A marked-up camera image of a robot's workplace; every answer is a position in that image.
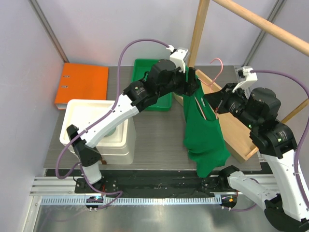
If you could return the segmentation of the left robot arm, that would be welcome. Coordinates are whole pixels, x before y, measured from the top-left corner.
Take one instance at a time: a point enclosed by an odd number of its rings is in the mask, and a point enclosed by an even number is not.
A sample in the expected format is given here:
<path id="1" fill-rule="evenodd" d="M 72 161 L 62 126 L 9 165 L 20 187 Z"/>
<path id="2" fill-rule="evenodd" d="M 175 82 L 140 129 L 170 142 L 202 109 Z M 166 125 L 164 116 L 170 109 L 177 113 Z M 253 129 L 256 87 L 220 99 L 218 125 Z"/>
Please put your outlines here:
<path id="1" fill-rule="evenodd" d="M 69 125 L 66 131 L 80 160 L 83 176 L 87 180 L 86 187 L 93 193 L 102 189 L 102 175 L 98 167 L 102 156 L 96 146 L 105 135 L 156 104 L 159 98 L 172 92 L 191 96 L 198 87 L 195 68 L 182 68 L 171 60 L 161 59 L 144 72 L 142 79 L 131 82 L 105 115 L 90 122 L 83 130 L 73 124 Z"/>

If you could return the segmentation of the green t shirt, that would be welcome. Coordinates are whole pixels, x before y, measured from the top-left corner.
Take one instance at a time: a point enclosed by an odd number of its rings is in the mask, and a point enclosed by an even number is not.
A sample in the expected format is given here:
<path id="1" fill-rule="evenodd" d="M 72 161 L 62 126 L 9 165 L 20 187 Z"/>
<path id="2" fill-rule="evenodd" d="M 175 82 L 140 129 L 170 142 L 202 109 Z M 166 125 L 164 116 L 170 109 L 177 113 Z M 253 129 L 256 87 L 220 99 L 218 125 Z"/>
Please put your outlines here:
<path id="1" fill-rule="evenodd" d="M 183 113 L 186 122 L 183 144 L 188 157 L 196 163 L 198 177 L 207 177 L 213 169 L 225 166 L 230 157 L 219 118 L 208 102 L 200 80 L 192 96 L 183 95 Z"/>

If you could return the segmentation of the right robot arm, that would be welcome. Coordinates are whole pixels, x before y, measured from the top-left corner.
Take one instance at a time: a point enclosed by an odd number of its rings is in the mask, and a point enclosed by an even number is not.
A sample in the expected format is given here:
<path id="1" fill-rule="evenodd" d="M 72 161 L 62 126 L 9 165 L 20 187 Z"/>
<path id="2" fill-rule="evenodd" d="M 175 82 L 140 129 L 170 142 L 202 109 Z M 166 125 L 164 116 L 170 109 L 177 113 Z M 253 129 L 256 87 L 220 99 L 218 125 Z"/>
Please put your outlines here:
<path id="1" fill-rule="evenodd" d="M 236 83 L 203 96 L 214 112 L 231 113 L 250 130 L 249 138 L 262 153 L 276 179 L 279 192 L 271 191 L 247 177 L 231 165 L 218 175 L 220 189 L 238 190 L 263 211 L 269 223 L 282 232 L 307 232 L 309 208 L 296 178 L 300 168 L 293 163 L 297 144 L 292 130 L 277 120 L 281 102 L 276 94 L 263 87 L 255 88 L 250 96 Z"/>

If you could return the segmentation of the pink wire hanger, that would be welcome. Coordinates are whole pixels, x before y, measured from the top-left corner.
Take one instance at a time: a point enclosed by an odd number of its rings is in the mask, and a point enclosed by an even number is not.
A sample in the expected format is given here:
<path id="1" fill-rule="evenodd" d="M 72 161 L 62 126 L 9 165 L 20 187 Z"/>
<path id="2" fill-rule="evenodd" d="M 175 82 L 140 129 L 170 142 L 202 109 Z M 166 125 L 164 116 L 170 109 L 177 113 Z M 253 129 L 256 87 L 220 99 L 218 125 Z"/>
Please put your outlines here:
<path id="1" fill-rule="evenodd" d="M 220 71 L 218 72 L 218 74 L 216 75 L 216 77 L 211 81 L 211 83 L 210 83 L 210 84 L 206 84 L 206 83 L 205 83 L 203 80 L 201 80 L 199 77 L 197 78 L 201 83 L 205 84 L 206 86 L 208 86 L 208 87 L 210 88 L 210 93 L 212 93 L 212 86 L 213 86 L 213 84 L 216 82 L 217 78 L 220 76 L 220 74 L 223 72 L 223 69 L 224 69 L 223 62 L 222 62 L 222 60 L 221 60 L 220 58 L 214 58 L 210 63 L 213 63 L 215 60 L 218 60 L 218 61 L 220 62 L 220 64 L 221 64 L 221 69 L 220 69 Z M 199 101 L 198 101 L 198 99 L 197 99 L 196 97 L 195 97 L 195 101 L 196 101 L 196 103 L 197 103 L 197 105 L 198 105 L 198 107 L 199 107 L 199 110 L 200 110 L 200 113 L 201 113 L 202 117 L 203 117 L 205 120 L 207 120 L 207 118 L 205 117 L 205 114 L 204 114 L 204 112 L 203 112 L 203 109 L 202 109 L 202 107 L 201 107 L 201 105 L 200 105 L 200 103 L 199 103 Z"/>

